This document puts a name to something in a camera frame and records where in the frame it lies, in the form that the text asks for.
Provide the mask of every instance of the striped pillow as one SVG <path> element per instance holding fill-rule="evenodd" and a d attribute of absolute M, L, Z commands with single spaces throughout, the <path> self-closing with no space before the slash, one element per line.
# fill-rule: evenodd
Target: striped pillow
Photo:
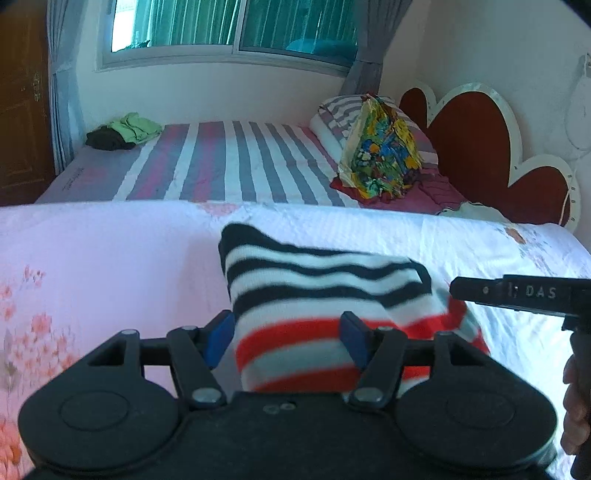
<path fill-rule="evenodd" d="M 408 129 L 413 134 L 417 144 L 418 152 L 424 162 L 437 164 L 437 152 L 419 126 L 398 108 L 391 98 L 380 98 L 394 108 L 398 115 L 407 123 Z M 361 112 L 362 105 L 362 95 L 343 95 L 328 99 L 318 108 L 318 114 L 321 120 L 330 129 L 342 148 L 345 148 L 351 129 Z"/>

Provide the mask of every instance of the human hand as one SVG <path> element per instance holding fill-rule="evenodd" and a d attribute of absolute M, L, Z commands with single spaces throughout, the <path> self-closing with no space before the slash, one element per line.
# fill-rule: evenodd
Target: human hand
<path fill-rule="evenodd" d="M 587 420 L 589 408 L 579 393 L 578 379 L 577 365 L 573 355 L 566 362 L 563 376 L 563 382 L 569 387 L 564 395 L 563 405 L 566 408 L 566 415 L 564 416 L 564 433 L 560 444 L 567 455 L 576 455 L 581 445 L 589 438 L 591 431 Z"/>

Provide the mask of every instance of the white wall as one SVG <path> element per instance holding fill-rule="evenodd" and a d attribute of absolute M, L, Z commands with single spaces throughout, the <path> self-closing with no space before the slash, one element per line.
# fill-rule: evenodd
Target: white wall
<path fill-rule="evenodd" d="M 587 51 L 591 29 L 560 0 L 437 0 L 417 77 L 438 98 L 464 83 L 488 84 L 515 111 L 524 158 L 552 153 L 569 160 L 577 155 L 564 133 L 564 109 Z M 578 93 L 575 103 L 584 101 L 591 112 L 591 85 Z M 582 115 L 571 121 L 579 127 L 575 141 L 589 145 L 589 121 Z M 581 162 L 577 178 L 583 215 L 576 235 L 591 249 L 591 157 Z"/>
<path fill-rule="evenodd" d="M 414 0 L 409 7 L 384 59 L 380 94 L 399 101 L 413 85 L 430 7 L 431 0 Z"/>
<path fill-rule="evenodd" d="M 415 0 L 394 39 L 385 66 L 389 95 L 400 96 L 414 76 L 430 0 Z M 87 129 L 128 112 L 160 123 L 218 119 L 307 124 L 343 79 L 326 74 L 237 63 L 193 63 L 96 70 L 102 0 L 91 0 L 83 23 L 77 80 Z M 403 76 L 395 74 L 405 65 Z"/>

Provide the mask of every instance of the red heart-shaped headboard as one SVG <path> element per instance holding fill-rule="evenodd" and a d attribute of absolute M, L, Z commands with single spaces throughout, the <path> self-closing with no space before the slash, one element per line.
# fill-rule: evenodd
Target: red heart-shaped headboard
<path fill-rule="evenodd" d="M 404 94 L 400 108 L 431 140 L 441 174 L 468 200 L 516 223 L 559 223 L 563 215 L 562 224 L 574 231 L 580 194 L 570 167 L 553 155 L 522 160 L 515 115 L 493 89 L 464 85 L 437 103 L 433 91 L 420 85 Z"/>

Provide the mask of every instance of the green clothing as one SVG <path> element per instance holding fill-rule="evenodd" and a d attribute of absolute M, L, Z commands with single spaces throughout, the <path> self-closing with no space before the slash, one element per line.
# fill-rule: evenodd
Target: green clothing
<path fill-rule="evenodd" d="M 128 113 L 120 120 L 111 122 L 107 127 L 119 132 L 127 143 L 141 144 L 152 140 L 162 133 L 162 125 L 141 118 L 137 113 Z"/>

